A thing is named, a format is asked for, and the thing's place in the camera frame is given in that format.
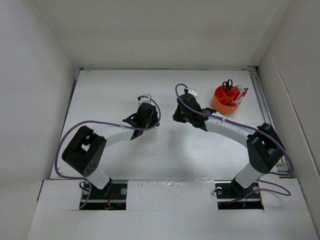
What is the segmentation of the black handled scissors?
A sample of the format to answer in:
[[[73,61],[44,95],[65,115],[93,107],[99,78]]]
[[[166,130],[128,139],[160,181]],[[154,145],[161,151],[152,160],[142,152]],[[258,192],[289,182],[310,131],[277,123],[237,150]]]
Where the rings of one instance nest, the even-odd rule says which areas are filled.
[[[228,92],[233,87],[233,81],[231,79],[228,79],[222,83],[221,87],[225,92]]]

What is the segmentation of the white marker red cap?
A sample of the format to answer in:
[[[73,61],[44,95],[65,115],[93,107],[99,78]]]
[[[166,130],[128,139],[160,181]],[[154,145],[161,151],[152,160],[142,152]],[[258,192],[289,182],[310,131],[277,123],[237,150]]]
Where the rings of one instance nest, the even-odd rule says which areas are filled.
[[[242,89],[238,96],[238,100],[242,101],[243,97],[247,94],[247,92],[248,92],[248,88]]]

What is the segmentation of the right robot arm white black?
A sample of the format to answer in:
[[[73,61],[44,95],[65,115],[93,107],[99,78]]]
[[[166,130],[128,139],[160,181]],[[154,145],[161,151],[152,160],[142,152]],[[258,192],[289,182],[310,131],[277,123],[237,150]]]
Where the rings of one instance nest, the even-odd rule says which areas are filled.
[[[251,127],[225,119],[213,109],[201,108],[196,97],[188,91],[177,97],[177,108],[172,118],[175,122],[189,123],[205,132],[222,135],[247,149],[249,162],[229,185],[236,199],[253,194],[254,183],[271,173],[285,155],[285,148],[270,124],[265,122]]]

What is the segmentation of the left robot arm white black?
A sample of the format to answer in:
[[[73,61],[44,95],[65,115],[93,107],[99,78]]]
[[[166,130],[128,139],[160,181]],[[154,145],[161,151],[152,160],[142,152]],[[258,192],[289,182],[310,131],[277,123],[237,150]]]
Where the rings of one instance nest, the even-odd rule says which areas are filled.
[[[104,125],[101,133],[82,125],[62,152],[61,158],[93,185],[98,197],[107,198],[111,194],[113,181],[99,167],[105,148],[140,137],[146,130],[159,126],[160,117],[161,112],[156,104],[143,102],[136,113],[123,120],[128,125],[101,122]]]

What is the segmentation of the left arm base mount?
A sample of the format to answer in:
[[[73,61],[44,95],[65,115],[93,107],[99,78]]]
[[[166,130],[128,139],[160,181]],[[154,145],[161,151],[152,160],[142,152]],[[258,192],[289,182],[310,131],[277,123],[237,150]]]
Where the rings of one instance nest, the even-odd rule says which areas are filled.
[[[127,205],[128,181],[113,180],[104,189],[92,185],[89,194],[89,184],[81,181],[82,191],[79,203],[80,210],[124,211]]]

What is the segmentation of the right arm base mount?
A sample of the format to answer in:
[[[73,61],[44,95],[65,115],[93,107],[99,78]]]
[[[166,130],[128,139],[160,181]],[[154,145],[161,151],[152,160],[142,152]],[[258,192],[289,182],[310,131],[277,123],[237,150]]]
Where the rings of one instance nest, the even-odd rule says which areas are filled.
[[[248,189],[239,192],[232,188],[231,180],[216,180],[212,196],[216,197],[219,210],[263,210],[263,202],[260,193],[253,190],[259,188],[257,182],[251,184]]]

